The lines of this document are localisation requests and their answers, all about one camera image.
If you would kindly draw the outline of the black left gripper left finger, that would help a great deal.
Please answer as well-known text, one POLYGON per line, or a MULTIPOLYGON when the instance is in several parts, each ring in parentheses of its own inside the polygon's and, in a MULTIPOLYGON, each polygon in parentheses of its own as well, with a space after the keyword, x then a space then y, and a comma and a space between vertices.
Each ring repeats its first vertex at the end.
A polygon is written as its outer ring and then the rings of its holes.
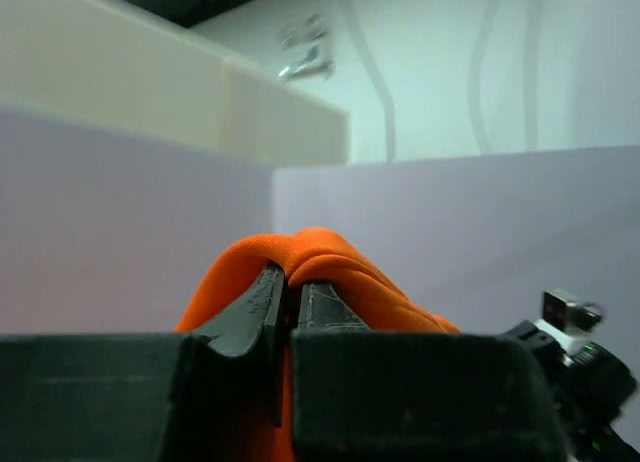
POLYGON ((285 275, 264 267, 186 335, 161 461, 269 461, 282 423, 285 275))

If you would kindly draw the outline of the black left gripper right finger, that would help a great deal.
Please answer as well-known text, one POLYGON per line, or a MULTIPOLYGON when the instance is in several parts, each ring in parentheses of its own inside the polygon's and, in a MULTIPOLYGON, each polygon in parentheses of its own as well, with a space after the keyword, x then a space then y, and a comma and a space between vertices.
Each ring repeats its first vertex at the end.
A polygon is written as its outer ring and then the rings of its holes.
POLYGON ((370 330, 370 327, 347 306, 329 281, 303 285, 296 328, 325 331, 370 330))

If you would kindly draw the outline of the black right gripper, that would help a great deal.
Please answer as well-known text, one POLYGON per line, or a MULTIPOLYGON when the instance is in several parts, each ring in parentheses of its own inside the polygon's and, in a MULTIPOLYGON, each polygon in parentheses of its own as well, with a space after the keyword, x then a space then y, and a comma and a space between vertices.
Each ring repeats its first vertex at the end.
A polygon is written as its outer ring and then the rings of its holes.
POLYGON ((523 321, 504 333, 521 341, 544 370, 575 461, 636 461, 638 451, 613 429, 638 381, 618 357, 581 329, 523 321))

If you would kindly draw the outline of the orange jacket with pink lining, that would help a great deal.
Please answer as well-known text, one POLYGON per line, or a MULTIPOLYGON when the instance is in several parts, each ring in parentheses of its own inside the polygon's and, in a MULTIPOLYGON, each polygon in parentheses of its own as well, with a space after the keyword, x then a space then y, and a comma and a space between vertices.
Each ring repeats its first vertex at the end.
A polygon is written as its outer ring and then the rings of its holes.
POLYGON ((403 332, 457 333, 450 321, 411 300, 340 234, 306 228, 294 235, 261 234, 241 239, 213 263, 176 326, 195 329, 250 287, 267 263, 284 271, 288 287, 327 280, 369 327, 403 332))

